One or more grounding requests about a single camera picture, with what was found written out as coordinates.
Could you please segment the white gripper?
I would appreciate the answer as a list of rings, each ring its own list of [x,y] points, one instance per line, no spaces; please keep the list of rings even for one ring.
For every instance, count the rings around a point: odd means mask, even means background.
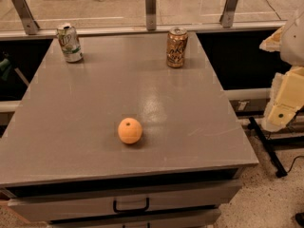
[[[275,74],[261,122],[263,129],[277,132],[304,106],[304,9],[298,9],[284,28],[263,40],[259,48],[280,51],[281,59],[293,65],[285,74]]]

